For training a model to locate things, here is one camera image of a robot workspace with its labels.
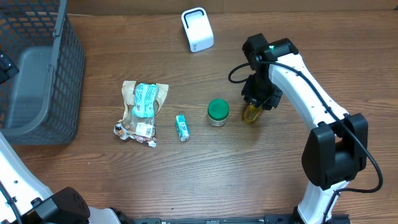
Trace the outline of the yellow liquid bottle silver cap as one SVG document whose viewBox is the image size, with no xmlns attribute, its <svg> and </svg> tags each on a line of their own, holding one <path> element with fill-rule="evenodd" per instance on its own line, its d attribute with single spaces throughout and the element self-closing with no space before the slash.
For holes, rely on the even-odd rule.
<svg viewBox="0 0 398 224">
<path fill-rule="evenodd" d="M 246 124 L 254 123 L 262 112 L 262 106 L 256 107 L 255 104 L 248 104 L 243 112 L 243 121 Z"/>
</svg>

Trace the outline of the green lid jar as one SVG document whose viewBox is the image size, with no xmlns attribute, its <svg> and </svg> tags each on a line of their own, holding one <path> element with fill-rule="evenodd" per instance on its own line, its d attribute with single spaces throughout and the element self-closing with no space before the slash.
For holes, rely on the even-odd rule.
<svg viewBox="0 0 398 224">
<path fill-rule="evenodd" d="M 223 126 L 229 115 L 228 103 L 220 98 L 212 100 L 207 109 L 207 119 L 212 126 Z"/>
</svg>

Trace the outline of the small teal white box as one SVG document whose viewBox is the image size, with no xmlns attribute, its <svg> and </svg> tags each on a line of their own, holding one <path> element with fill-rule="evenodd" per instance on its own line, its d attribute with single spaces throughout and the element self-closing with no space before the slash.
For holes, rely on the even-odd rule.
<svg viewBox="0 0 398 224">
<path fill-rule="evenodd" d="M 190 137 L 190 132 L 185 116 L 183 114 L 176 116 L 175 126 L 179 140 L 181 140 L 181 142 L 188 141 Z"/>
</svg>

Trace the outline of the teal wet wipes pack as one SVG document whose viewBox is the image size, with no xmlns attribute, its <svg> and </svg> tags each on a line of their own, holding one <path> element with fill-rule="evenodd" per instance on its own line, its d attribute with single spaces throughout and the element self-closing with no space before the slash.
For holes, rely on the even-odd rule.
<svg viewBox="0 0 398 224">
<path fill-rule="evenodd" d="M 155 84 L 140 83 L 136 86 L 132 114 L 139 118 L 152 118 L 155 116 L 155 100 L 159 87 Z"/>
</svg>

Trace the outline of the brown snack bag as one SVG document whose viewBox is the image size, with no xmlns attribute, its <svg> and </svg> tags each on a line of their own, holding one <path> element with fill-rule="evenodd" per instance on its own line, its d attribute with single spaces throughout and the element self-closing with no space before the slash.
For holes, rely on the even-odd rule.
<svg viewBox="0 0 398 224">
<path fill-rule="evenodd" d="M 132 114 L 134 94 L 138 84 L 140 83 L 136 81 L 123 82 L 121 92 L 124 100 L 124 114 L 123 118 L 114 125 L 114 134 L 124 141 L 133 139 L 145 144 L 146 146 L 156 147 L 157 136 L 155 116 L 164 104 L 169 91 L 169 86 L 161 83 L 155 84 L 159 87 L 159 93 L 155 100 L 155 116 L 152 118 L 139 118 Z"/>
</svg>

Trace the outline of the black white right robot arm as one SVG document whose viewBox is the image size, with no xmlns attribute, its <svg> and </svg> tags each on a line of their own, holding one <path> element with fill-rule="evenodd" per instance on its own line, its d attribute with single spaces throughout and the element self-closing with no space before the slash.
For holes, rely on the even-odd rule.
<svg viewBox="0 0 398 224">
<path fill-rule="evenodd" d="M 262 110 L 276 108 L 286 96 L 309 132 L 302 154 L 308 178 L 304 198 L 292 216 L 272 215 L 267 222 L 349 223 L 347 215 L 332 215 L 331 211 L 339 191 L 366 167 L 366 119 L 361 114 L 350 115 L 328 96 L 289 39 L 268 42 L 256 34 L 248 37 L 242 50 L 255 72 L 241 93 L 248 103 L 245 122 L 254 122 Z"/>
</svg>

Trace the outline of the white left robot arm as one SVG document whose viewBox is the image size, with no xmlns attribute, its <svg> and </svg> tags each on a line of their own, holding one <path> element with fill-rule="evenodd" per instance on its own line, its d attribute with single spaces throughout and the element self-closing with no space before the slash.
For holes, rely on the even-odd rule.
<svg viewBox="0 0 398 224">
<path fill-rule="evenodd" d="M 1 135 L 1 223 L 134 224 L 134 221 L 113 208 L 88 206 L 71 187 L 52 193 Z"/>
</svg>

